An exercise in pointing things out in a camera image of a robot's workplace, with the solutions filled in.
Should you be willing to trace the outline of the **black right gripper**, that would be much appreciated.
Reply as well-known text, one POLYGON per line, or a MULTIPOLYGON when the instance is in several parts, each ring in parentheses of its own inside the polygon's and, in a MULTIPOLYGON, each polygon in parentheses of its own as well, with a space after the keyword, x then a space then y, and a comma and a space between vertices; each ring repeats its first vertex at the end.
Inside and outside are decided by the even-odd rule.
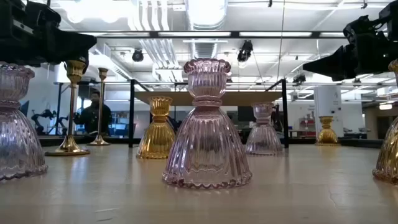
POLYGON ((331 77, 334 82, 388 71, 389 63, 398 59, 398 0, 390 2, 374 21, 361 16, 350 22, 343 34, 348 45, 303 64, 303 70, 331 77))

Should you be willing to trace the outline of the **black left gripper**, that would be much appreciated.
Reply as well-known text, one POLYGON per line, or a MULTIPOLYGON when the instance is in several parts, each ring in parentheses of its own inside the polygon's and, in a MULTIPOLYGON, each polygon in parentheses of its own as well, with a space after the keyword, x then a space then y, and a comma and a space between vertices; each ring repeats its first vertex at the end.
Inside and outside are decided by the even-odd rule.
MULTIPOLYGON (((51 32, 60 15, 50 8, 52 0, 0 0, 0 62, 38 67, 50 63, 51 32)), ((68 74, 85 74, 93 35, 61 31, 60 60, 68 74)))

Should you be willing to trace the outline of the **amber glass candle holder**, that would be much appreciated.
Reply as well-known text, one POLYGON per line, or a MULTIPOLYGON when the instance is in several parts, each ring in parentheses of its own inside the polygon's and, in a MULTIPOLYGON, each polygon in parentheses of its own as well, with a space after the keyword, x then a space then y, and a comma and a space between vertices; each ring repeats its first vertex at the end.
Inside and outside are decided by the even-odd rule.
POLYGON ((389 126, 373 169, 373 177, 398 185, 398 116, 389 126))
POLYGON ((316 145, 318 146, 337 146, 339 145, 338 136, 332 129, 333 116, 320 116, 322 130, 318 133, 316 145))
POLYGON ((136 157, 140 159, 166 159, 175 139, 175 131, 168 122, 172 99, 168 96, 149 98, 152 121, 140 141, 136 157))

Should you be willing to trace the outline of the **tall brass candlestick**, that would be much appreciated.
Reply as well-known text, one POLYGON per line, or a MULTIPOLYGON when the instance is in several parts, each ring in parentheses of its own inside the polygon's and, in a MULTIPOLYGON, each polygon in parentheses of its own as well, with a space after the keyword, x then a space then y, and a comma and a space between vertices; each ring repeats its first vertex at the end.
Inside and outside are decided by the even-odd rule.
POLYGON ((75 109, 76 86, 83 76, 85 63, 78 60, 68 60, 66 65, 67 77, 70 80, 71 86, 68 132, 61 145, 54 151, 45 152, 46 156, 82 156, 90 153, 87 150, 79 148, 73 135, 73 114, 75 109))
POLYGON ((107 77, 108 69, 100 67, 98 69, 99 71, 99 78, 101 80, 101 89, 100 89, 100 96, 99 96, 99 111, 98 111, 98 132, 95 137, 95 140, 91 143, 89 143, 89 146, 108 146, 109 143, 106 142, 103 139, 103 134, 102 134, 102 119, 103 119, 103 103, 104 103, 104 89, 105 89, 105 83, 104 80, 107 77))

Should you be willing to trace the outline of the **pink glass candle holder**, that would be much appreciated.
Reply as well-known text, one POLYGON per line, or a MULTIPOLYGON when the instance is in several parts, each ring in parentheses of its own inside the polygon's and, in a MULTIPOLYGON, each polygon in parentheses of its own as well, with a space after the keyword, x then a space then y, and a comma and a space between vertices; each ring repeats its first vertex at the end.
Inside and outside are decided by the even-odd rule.
POLYGON ((246 185, 252 172, 238 131, 221 109, 231 65, 198 58, 187 62, 188 92, 193 109, 180 125, 162 180, 195 189, 226 189, 246 185))
POLYGON ((0 62, 0 182, 47 172, 38 135, 20 110, 35 73, 0 62))
POLYGON ((282 144, 271 124, 273 103, 262 102, 252 105, 256 125, 246 141, 246 154, 273 156, 282 152, 282 144))

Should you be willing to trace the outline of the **white cylindrical pillar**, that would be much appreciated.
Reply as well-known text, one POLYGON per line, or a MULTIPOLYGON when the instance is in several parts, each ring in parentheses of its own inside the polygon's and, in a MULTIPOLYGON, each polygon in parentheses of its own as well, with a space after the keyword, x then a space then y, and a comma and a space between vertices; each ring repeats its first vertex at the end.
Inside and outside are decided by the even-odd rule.
POLYGON ((314 88, 315 125, 317 135, 322 130, 321 116, 332 116, 331 128, 338 137, 343 137, 343 112, 341 87, 338 85, 316 86, 314 88))

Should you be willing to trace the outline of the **person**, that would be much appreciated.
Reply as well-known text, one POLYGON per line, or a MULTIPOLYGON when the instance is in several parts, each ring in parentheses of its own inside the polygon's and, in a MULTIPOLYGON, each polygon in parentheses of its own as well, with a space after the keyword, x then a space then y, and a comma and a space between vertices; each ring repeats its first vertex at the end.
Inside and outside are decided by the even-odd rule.
MULTIPOLYGON (((88 134, 94 134, 98 131, 98 118, 100 110, 100 96, 101 93, 95 90, 90 95, 91 105, 84 108, 83 111, 78 114, 74 113, 73 121, 75 124, 83 124, 85 132, 88 134)), ((107 105, 102 107, 102 120, 101 120, 101 133, 109 135, 109 124, 111 122, 111 110, 107 105)))

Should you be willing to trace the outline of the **wooden shelf with black legs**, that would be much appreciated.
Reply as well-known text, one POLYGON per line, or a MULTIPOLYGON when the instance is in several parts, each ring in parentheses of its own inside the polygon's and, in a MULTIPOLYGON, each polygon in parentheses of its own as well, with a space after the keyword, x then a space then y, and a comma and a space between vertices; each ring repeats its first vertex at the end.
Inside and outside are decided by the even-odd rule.
MULTIPOLYGON (((187 91, 177 91, 177 87, 186 87, 187 82, 144 82, 141 83, 135 79, 129 81, 130 86, 130 103, 129 103, 129 135, 128 146, 132 147, 137 142, 134 139, 134 100, 138 99, 144 103, 148 102, 148 97, 166 95, 173 98, 174 106, 190 106, 192 104, 192 96, 187 91), (171 91, 150 91, 147 85, 167 85, 171 86, 171 91)), ((263 101, 275 101, 282 98, 282 107, 284 110, 284 147, 289 147, 288 134, 288 114, 287 114, 287 83, 286 79, 281 79, 272 84, 264 91, 247 91, 247 90, 226 90, 226 93, 221 97, 224 106, 250 106, 253 103, 263 101)))

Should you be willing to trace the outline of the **black monitor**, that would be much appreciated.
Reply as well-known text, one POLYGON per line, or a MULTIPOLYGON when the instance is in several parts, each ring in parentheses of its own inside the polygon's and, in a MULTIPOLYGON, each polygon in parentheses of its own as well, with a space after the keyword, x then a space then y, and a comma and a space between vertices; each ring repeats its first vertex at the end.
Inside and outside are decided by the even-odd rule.
POLYGON ((255 121, 254 111, 252 106, 239 106, 238 107, 238 121, 255 121))

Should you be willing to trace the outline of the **black metal table frame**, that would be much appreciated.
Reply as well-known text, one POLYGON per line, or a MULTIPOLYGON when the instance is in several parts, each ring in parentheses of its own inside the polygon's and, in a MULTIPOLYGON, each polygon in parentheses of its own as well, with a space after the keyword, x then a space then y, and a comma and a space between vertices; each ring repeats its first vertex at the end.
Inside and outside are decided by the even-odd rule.
MULTIPOLYGON (((78 144, 88 144, 95 139, 93 136, 76 136, 75 142, 78 144)), ((63 136, 39 136, 39 141, 43 147, 47 146, 59 146, 64 140, 63 136)), ((129 144, 128 138, 105 138, 105 141, 111 144, 129 144)), ((299 139, 290 138, 289 144, 315 144, 316 139, 299 139)), ((340 138, 339 143, 342 146, 352 146, 352 147, 365 147, 365 148, 375 148, 379 149, 383 140, 380 139, 348 139, 340 138)))

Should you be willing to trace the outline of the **black overhead frame beam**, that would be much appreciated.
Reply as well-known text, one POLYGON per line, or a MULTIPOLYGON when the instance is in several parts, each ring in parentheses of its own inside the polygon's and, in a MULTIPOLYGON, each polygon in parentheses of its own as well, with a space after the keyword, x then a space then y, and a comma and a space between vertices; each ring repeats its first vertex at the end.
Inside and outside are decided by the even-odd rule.
POLYGON ((273 31, 88 31, 75 33, 105 39, 344 39, 342 32, 273 31))

